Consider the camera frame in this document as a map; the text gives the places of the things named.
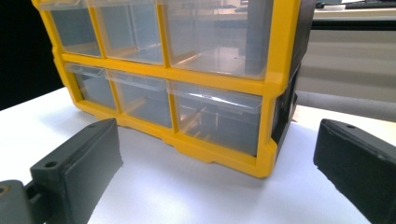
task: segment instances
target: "screw hole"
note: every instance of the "screw hole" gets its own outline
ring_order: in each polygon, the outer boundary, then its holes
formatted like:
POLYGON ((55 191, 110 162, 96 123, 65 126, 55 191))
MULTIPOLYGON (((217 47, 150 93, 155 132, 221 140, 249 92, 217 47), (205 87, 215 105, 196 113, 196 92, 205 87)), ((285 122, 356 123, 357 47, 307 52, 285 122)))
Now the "screw hole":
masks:
POLYGON ((3 194, 6 194, 8 190, 9 190, 9 186, 7 185, 0 186, 0 197, 3 196, 3 194))
POLYGON ((47 164, 45 165, 45 167, 51 168, 51 167, 56 166, 57 164, 58 164, 58 162, 56 162, 56 161, 50 161, 49 163, 47 163, 47 164))

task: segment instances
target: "black background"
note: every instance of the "black background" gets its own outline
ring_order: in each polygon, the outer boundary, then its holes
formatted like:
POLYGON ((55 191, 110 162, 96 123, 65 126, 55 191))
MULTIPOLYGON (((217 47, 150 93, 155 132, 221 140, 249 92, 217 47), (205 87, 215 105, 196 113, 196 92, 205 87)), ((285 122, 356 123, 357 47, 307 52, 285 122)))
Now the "black background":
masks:
POLYGON ((30 0, 0 1, 0 110, 63 85, 51 43, 30 0))

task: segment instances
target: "small parts organizer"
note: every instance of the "small parts organizer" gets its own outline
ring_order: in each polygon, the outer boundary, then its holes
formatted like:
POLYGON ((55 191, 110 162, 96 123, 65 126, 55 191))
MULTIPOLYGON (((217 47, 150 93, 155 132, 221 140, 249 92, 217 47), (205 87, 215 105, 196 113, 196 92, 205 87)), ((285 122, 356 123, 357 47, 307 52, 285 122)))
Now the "small parts organizer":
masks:
POLYGON ((33 0, 79 109, 271 174, 315 0, 33 0))

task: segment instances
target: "table surface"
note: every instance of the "table surface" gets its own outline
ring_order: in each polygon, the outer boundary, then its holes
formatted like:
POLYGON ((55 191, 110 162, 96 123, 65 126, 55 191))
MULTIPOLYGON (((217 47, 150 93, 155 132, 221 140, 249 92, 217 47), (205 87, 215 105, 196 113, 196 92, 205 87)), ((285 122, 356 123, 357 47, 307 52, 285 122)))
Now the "table surface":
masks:
MULTIPOLYGON (((258 179, 119 127, 124 165, 89 223, 369 223, 312 162, 323 118, 396 145, 395 123, 297 106, 274 172, 258 179)), ((65 88, 0 111, 0 180, 27 184, 31 166, 96 121, 65 88)))

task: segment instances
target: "yellow frame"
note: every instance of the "yellow frame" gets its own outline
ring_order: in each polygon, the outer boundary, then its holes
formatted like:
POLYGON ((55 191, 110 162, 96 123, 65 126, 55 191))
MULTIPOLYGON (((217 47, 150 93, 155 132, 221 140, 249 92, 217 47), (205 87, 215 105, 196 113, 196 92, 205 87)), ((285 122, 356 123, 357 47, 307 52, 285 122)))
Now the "yellow frame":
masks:
MULTIPOLYGON (((39 9, 40 0, 32 0, 34 6, 39 9)), ((73 103, 79 109, 95 115, 99 119, 116 118, 121 126, 128 126, 143 133, 161 138, 165 143, 174 146, 179 152, 205 162, 217 162, 229 166, 240 172, 256 177, 265 177, 273 171, 277 144, 271 138, 272 121, 274 117, 276 97, 281 95, 287 88, 289 82, 291 56, 294 44, 294 36, 301 0, 274 0, 271 34, 268 52, 267 69, 263 71, 264 80, 250 80, 240 77, 226 77, 203 72, 186 71, 170 66, 168 58, 168 42, 164 28, 163 9, 157 5, 157 18, 160 39, 163 46, 163 64, 152 65, 118 61, 108 59, 105 56, 93 58, 83 55, 75 55, 64 52, 59 36, 57 36, 55 25, 49 11, 39 10, 41 18, 49 34, 52 43, 54 62, 59 71, 63 84, 69 90, 73 103), (173 128, 164 128, 160 125, 149 123, 141 119, 135 119, 122 114, 120 102, 115 84, 110 83, 110 89, 115 97, 116 110, 106 108, 82 99, 77 82, 65 68, 65 63, 82 63, 90 66, 100 66, 107 69, 122 70, 125 72, 162 77, 166 80, 188 82, 196 85, 224 89, 229 91, 240 91, 262 96, 262 116, 259 130, 259 143, 257 157, 249 156, 239 151, 211 144, 186 134, 177 129, 177 114, 173 95, 169 95, 170 112, 173 128)), ((95 8, 88 8, 93 30, 95 31, 99 49, 105 55, 103 38, 100 36, 98 21, 96 20, 95 8)))

